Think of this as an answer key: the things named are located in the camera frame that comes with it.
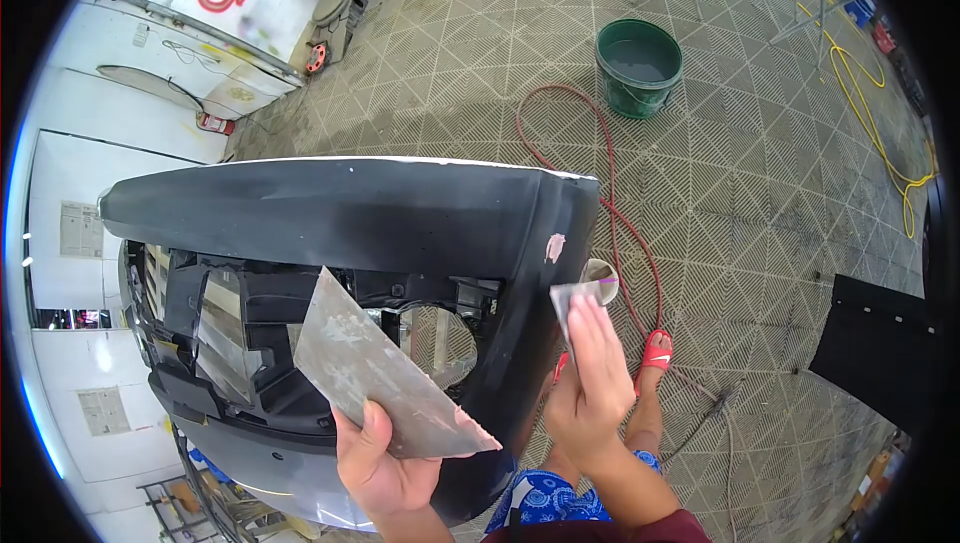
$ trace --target person's right hand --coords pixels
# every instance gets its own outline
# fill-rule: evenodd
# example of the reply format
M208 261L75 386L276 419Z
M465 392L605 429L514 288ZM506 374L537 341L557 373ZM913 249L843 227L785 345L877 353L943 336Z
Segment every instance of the person's right hand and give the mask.
M574 295L566 320L576 369L568 365L560 374L543 420L573 465L590 476L613 445L623 446L618 427L637 396L607 310L594 297Z

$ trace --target hand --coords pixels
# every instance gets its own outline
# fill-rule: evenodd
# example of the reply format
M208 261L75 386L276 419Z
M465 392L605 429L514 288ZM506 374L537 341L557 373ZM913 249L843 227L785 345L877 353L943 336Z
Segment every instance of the hand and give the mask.
M387 453L394 425L377 402L363 406L363 429L331 407L337 423L337 472L370 520L420 510L440 477L440 458L396 459Z
M574 295L566 317L576 369L568 364L543 411L546 430L570 461L590 476L612 446L637 401L623 345L607 310L594 297Z

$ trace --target orange reel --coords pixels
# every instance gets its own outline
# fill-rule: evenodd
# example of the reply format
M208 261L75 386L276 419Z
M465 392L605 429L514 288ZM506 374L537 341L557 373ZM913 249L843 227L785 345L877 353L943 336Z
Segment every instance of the orange reel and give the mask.
M327 61L327 44L319 43L310 50L310 58L306 62L306 72L315 73L324 67Z

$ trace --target fire extinguisher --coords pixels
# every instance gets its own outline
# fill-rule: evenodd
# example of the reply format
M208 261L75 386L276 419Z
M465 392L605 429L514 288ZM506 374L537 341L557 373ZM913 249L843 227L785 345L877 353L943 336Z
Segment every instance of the fire extinguisher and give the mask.
M210 116L207 112L197 112L197 128L230 135L236 129L237 123L231 119Z

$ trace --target maroon shirt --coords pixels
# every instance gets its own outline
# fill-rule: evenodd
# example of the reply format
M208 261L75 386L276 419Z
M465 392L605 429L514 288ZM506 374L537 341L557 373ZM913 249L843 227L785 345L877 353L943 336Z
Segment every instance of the maroon shirt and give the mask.
M560 520L542 524L504 526L482 543L711 543L703 527L685 509L627 534L613 522Z

